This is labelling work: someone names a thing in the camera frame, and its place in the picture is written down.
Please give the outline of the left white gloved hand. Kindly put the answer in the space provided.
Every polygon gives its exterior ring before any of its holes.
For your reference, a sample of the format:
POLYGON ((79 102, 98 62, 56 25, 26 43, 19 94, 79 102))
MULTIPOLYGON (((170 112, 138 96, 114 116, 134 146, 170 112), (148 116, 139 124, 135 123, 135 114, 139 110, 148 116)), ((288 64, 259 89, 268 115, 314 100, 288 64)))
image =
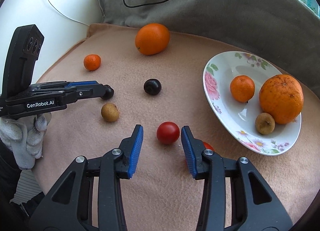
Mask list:
POLYGON ((43 138, 51 118, 51 113, 17 120, 1 117, 1 140, 21 170, 32 169, 35 161, 42 157, 43 138))

